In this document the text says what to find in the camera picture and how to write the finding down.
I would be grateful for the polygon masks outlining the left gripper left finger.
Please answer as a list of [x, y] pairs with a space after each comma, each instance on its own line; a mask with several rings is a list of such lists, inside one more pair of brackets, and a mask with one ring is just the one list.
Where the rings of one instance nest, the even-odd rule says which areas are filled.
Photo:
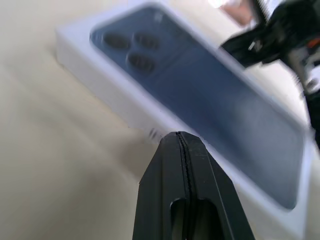
[[190, 149], [198, 137], [185, 131], [164, 136], [138, 188], [133, 240], [192, 240], [195, 190]]

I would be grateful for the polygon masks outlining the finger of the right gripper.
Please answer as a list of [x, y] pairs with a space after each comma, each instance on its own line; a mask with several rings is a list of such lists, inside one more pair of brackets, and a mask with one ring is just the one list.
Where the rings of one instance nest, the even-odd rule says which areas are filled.
[[254, 20], [258, 24], [266, 24], [268, 22], [270, 14], [264, 0], [251, 0], [251, 11]]
[[251, 49], [251, 44], [260, 39], [264, 29], [260, 26], [231, 36], [219, 48], [223, 49], [244, 68], [249, 68], [263, 61], [263, 55]]

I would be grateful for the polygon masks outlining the white phone box lid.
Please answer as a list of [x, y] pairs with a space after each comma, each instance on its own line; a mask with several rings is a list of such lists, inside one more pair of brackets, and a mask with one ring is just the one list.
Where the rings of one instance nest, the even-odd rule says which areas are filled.
[[60, 26], [58, 61], [132, 128], [197, 136], [251, 230], [304, 240], [313, 132], [171, 6], [125, 5]]

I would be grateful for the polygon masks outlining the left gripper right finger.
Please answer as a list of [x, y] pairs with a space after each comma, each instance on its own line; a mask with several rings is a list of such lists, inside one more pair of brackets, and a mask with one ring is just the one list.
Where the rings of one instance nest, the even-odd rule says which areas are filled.
[[188, 186], [184, 240], [256, 240], [234, 185], [203, 142], [178, 132]]

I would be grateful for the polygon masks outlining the phone box with orange print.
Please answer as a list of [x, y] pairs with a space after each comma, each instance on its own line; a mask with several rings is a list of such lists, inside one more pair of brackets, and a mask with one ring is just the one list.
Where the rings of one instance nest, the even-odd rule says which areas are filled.
[[250, 0], [226, 0], [219, 9], [224, 11], [240, 27], [253, 27], [257, 23]]

